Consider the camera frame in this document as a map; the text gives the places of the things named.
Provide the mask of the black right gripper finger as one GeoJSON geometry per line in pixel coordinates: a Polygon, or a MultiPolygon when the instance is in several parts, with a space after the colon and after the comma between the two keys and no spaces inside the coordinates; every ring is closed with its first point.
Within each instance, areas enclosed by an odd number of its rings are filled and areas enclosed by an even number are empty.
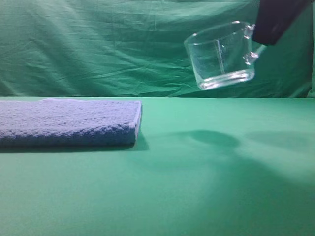
{"type": "Polygon", "coordinates": [[[260,0],[252,40],[275,45],[309,5],[309,0],[260,0]]]}

